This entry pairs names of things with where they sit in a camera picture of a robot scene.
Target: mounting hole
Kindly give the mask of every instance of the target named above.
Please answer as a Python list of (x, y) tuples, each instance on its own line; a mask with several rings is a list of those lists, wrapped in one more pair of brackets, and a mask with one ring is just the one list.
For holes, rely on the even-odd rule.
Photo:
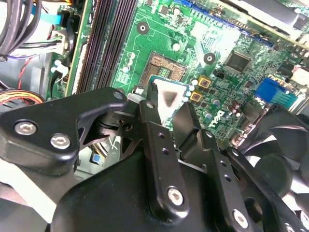
[(225, 177), (225, 179), (228, 181), (228, 182), (231, 182), (232, 180), (231, 180), (231, 178), (228, 176), (228, 175), (224, 175), (224, 177)]
[(153, 109), (153, 108), (154, 108), (154, 106), (151, 105), (150, 103), (147, 103), (146, 105), (147, 105), (150, 109)]
[(161, 139), (165, 139), (165, 135), (164, 135), (163, 133), (159, 133), (159, 137), (160, 137)]
[(232, 153), (233, 153), (235, 156), (239, 156), (238, 151), (235, 150), (235, 149), (232, 150)]
[(133, 128), (133, 125), (131, 123), (126, 123), (124, 125), (124, 131), (130, 131), (132, 130), (132, 128)]
[(226, 167), (226, 163), (224, 163), (223, 160), (221, 160), (220, 163), (222, 164), (222, 166)]
[(212, 133), (210, 133), (209, 131), (207, 131), (206, 134), (207, 134), (207, 136), (210, 137), (210, 138), (213, 137)]
[(163, 153), (164, 155), (169, 155), (169, 150), (167, 150), (166, 148), (163, 148), (163, 149), (162, 149), (162, 153)]

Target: black plastic bracket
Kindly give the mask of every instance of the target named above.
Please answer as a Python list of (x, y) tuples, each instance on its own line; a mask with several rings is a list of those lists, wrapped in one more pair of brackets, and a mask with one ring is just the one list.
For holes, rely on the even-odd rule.
[(196, 157), (204, 160), (213, 196), (212, 208), (220, 231), (252, 232), (250, 217), (227, 157), (219, 152), (212, 133), (197, 133)]
[(148, 176), (150, 208), (165, 223), (179, 223), (189, 214), (189, 198), (169, 130), (157, 107), (139, 103)]
[(247, 208), (251, 208), (251, 200), (261, 208), (261, 220), (265, 232), (292, 231), (288, 228), (292, 228), (293, 231), (307, 231), (296, 215), (241, 152), (228, 147), (223, 154), (228, 157), (240, 178), (241, 194), (247, 203)]
[[(95, 119), (126, 104), (124, 94), (107, 87), (4, 113), (0, 115), (0, 158), (36, 172), (64, 174), (72, 169)], [(35, 132), (18, 133), (14, 128), (20, 122), (30, 122)], [(54, 135), (65, 135), (69, 146), (52, 146)]]

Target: metal screw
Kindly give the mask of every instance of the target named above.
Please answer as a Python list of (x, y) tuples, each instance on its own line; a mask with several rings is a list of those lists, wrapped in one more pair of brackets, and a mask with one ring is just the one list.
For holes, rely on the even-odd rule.
[(212, 138), (212, 134), (209, 131), (207, 131), (206, 134), (208, 137)]
[(292, 228), (288, 223), (285, 224), (285, 227), (286, 227), (286, 230), (287, 230), (288, 232), (295, 232), (295, 231), (293, 230), (293, 228)]
[(234, 150), (234, 149), (233, 149), (232, 152), (233, 152), (233, 154), (234, 154), (235, 156), (239, 156), (237, 150)]
[(21, 135), (32, 135), (37, 131), (37, 127), (31, 122), (19, 122), (14, 129)]
[(176, 188), (169, 188), (168, 190), (169, 199), (175, 205), (181, 205), (183, 203), (183, 195), (181, 192)]
[(234, 209), (233, 216), (235, 221), (244, 229), (248, 228), (249, 224), (246, 217), (237, 209)]
[(153, 105), (151, 105), (150, 103), (147, 103), (146, 104), (149, 108), (151, 108), (151, 109), (153, 109), (154, 108), (154, 106)]
[(114, 92), (113, 95), (114, 95), (114, 97), (116, 97), (117, 99), (120, 99), (120, 100), (123, 98), (122, 94), (118, 93), (118, 92)]
[(53, 147), (64, 150), (71, 145), (71, 141), (65, 134), (55, 134), (51, 137), (50, 143)]

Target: chip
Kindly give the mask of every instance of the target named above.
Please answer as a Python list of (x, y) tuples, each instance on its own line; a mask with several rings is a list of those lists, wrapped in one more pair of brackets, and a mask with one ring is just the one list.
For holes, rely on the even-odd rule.
[(253, 83), (251, 81), (247, 81), (245, 87), (246, 88), (251, 88), (252, 85), (253, 85)]
[(186, 71), (186, 66), (177, 63), (167, 57), (156, 52), (152, 52), (149, 56), (147, 66), (141, 76), (140, 85), (146, 86), (151, 75), (162, 76), (173, 81), (180, 81)]
[(213, 94), (215, 94), (215, 93), (216, 93), (216, 90), (211, 89), (211, 90), (209, 90), (209, 93), (210, 93), (211, 95), (213, 95)]
[(208, 79), (206, 76), (199, 76), (198, 78), (198, 86), (201, 86), (203, 88), (208, 88), (211, 84), (211, 80)]
[(169, 9), (166, 6), (161, 7), (160, 13), (166, 15), (168, 12), (169, 12)]
[(232, 52), (230, 56), (227, 58), (225, 67), (232, 71), (242, 73), (244, 70), (246, 70), (250, 60), (251, 59), (249, 57), (246, 57), (241, 53)]
[(294, 69), (294, 64), (284, 61), (282, 65), (278, 68), (277, 72), (281, 73), (283, 76), (292, 77), (292, 70)]
[(190, 99), (195, 101), (195, 102), (199, 102), (199, 101), (201, 101), (202, 97), (203, 97), (202, 94), (200, 94), (199, 92), (194, 91), (191, 94)]

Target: capacitor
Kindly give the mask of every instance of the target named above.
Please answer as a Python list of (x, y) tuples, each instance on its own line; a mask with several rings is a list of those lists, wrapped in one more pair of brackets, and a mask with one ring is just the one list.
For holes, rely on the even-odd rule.
[(191, 81), (191, 83), (192, 83), (193, 86), (197, 86), (197, 85), (198, 85), (198, 80), (193, 79), (193, 80)]
[(232, 106), (232, 105), (229, 105), (227, 107), (227, 109), (232, 113), (232, 114), (236, 114), (237, 113), (237, 110)]
[(128, 56), (130, 59), (134, 59), (136, 55), (135, 55), (134, 52), (129, 52), (129, 53), (127, 54), (127, 56)]
[(189, 90), (192, 92), (192, 91), (194, 91), (194, 86), (189, 86)]
[(240, 112), (240, 111), (237, 111), (237, 112), (235, 113), (235, 116), (236, 116), (236, 117), (240, 117), (240, 116), (241, 116), (241, 112)]
[(217, 98), (214, 98), (214, 99), (212, 99), (212, 104), (214, 104), (214, 105), (220, 105), (221, 104), (221, 102), (220, 102), (220, 100), (219, 99), (217, 99)]
[(130, 67), (124, 66), (124, 67), (122, 68), (122, 71), (123, 71), (124, 73), (128, 73), (128, 72), (130, 71)]
[(180, 13), (181, 13), (181, 11), (180, 11), (180, 9), (179, 9), (178, 7), (174, 7), (174, 8), (173, 8), (173, 14), (174, 14), (174, 15), (177, 16), (177, 15), (180, 15)]
[(232, 104), (232, 106), (233, 106), (236, 110), (238, 110), (238, 109), (240, 108), (239, 103), (238, 103), (237, 101), (235, 101), (235, 100), (231, 101), (231, 104)]
[(204, 112), (204, 117), (207, 118), (207, 119), (211, 119), (212, 118), (212, 114), (209, 113), (209, 111), (205, 111)]
[(180, 50), (180, 44), (179, 43), (174, 43), (172, 48), (173, 48), (173, 50), (175, 52), (178, 52)]
[(131, 66), (132, 64), (133, 64), (133, 60), (129, 59), (128, 62), (127, 62), (127, 65)]

